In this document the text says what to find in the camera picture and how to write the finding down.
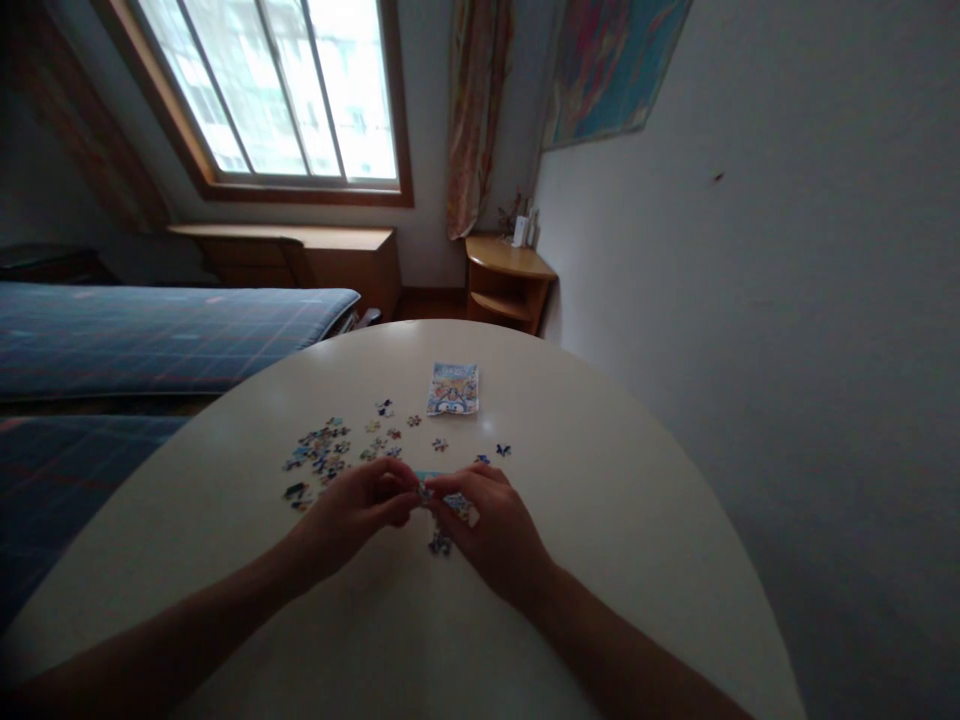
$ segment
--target forearm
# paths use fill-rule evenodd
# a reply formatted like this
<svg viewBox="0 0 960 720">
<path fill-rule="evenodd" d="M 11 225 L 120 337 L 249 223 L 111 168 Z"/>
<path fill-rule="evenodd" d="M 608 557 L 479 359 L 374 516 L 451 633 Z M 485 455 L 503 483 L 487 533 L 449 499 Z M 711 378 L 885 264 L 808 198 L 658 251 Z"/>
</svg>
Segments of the forearm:
<svg viewBox="0 0 960 720">
<path fill-rule="evenodd" d="M 749 718 L 562 569 L 520 608 L 610 718 Z"/>
<path fill-rule="evenodd" d="M 226 579 L 21 686 L 42 716 L 164 715 L 298 592 L 278 546 Z"/>
</svg>

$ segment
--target wall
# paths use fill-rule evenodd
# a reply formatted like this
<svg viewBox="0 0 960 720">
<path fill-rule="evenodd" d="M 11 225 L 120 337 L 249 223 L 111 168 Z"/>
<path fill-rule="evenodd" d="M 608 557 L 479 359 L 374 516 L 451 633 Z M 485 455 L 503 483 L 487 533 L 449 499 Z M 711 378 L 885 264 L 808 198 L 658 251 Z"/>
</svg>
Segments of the wall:
<svg viewBox="0 0 960 720">
<path fill-rule="evenodd" d="M 214 203 L 200 198 L 119 53 L 88 1 L 49 0 L 99 88 L 179 218 L 191 222 L 334 223 L 397 227 L 403 283 L 455 287 L 464 282 L 462 243 L 446 239 L 448 53 L 452 3 L 400 0 L 398 3 L 406 110 L 416 207 Z M 505 92 L 511 100 L 501 117 L 501 147 L 493 178 L 496 205 L 512 201 L 519 183 L 529 192 L 537 134 L 536 110 L 550 36 L 550 4 L 517 2 L 514 78 Z"/>
<path fill-rule="evenodd" d="M 545 337 L 703 471 L 811 718 L 960 707 L 958 38 L 954 2 L 697 2 L 645 130 L 541 158 Z"/>
<path fill-rule="evenodd" d="M 3 91 L 2 102 L 0 246 L 94 247 L 103 263 L 131 284 L 203 279 L 192 245 L 120 232 L 53 131 L 11 91 Z"/>
</svg>

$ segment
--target window frame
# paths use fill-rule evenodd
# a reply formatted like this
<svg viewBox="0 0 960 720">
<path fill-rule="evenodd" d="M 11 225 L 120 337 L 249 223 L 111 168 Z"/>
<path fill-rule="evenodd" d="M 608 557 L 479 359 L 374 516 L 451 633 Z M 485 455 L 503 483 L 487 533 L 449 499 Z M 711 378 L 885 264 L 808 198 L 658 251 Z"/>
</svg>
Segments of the window frame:
<svg viewBox="0 0 960 720">
<path fill-rule="evenodd" d="M 132 8 L 129 0 L 93 0 L 101 22 L 204 200 L 414 207 L 397 3 L 396 0 L 378 0 L 378 3 L 397 163 L 397 181 L 389 181 L 389 188 L 377 180 L 348 184 L 342 178 L 309 175 L 243 173 L 230 177 L 230 173 L 217 167 L 186 98 L 169 76 L 166 62 L 157 59 L 153 39 L 144 33 L 138 21 L 139 10 Z"/>
</svg>

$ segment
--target bed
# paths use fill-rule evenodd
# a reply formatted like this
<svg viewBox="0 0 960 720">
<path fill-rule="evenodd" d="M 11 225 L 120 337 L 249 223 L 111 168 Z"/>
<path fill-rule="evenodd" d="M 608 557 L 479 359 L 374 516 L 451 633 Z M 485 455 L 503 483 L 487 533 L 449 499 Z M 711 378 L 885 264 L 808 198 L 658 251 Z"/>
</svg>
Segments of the bed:
<svg viewBox="0 0 960 720">
<path fill-rule="evenodd" d="M 220 395 L 327 337 L 359 297 L 0 283 L 0 402 Z"/>
<path fill-rule="evenodd" d="M 0 632 L 182 417 L 0 418 Z"/>
</svg>

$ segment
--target corner shelf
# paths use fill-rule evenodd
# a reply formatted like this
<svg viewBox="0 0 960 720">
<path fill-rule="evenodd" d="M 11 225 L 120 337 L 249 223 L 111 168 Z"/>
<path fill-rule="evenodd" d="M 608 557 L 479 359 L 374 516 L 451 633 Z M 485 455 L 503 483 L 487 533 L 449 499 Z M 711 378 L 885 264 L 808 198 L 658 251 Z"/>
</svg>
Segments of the corner shelf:
<svg viewBox="0 0 960 720">
<path fill-rule="evenodd" d="M 556 273 L 530 248 L 515 248 L 496 236 L 471 235 L 467 319 L 536 335 Z"/>
<path fill-rule="evenodd" d="M 523 322 L 530 322 L 533 319 L 533 315 L 524 305 L 522 298 L 478 292 L 470 293 L 470 297 L 474 299 L 477 305 L 497 315 L 504 315 Z"/>
</svg>

